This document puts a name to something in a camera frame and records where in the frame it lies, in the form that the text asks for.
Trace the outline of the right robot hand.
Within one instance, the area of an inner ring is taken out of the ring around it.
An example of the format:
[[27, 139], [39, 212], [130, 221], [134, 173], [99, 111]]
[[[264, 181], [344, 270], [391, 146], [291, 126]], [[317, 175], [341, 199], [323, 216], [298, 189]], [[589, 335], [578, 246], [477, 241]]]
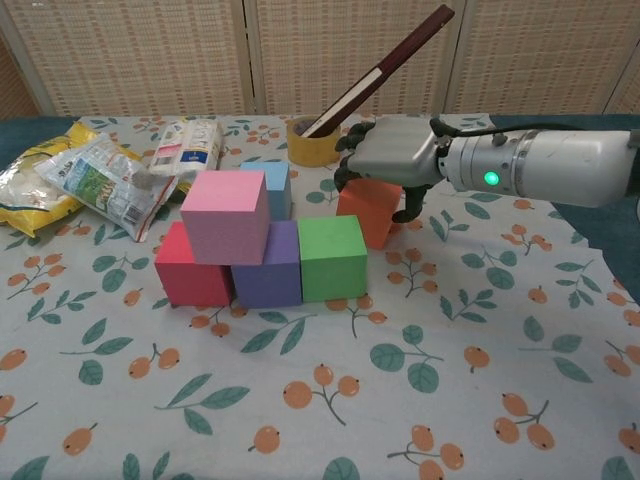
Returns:
[[439, 167], [439, 146], [429, 121], [418, 117], [384, 117], [354, 124], [335, 145], [341, 154], [334, 184], [341, 191], [357, 179], [400, 186], [405, 207], [395, 223], [416, 219], [428, 190], [445, 179]]

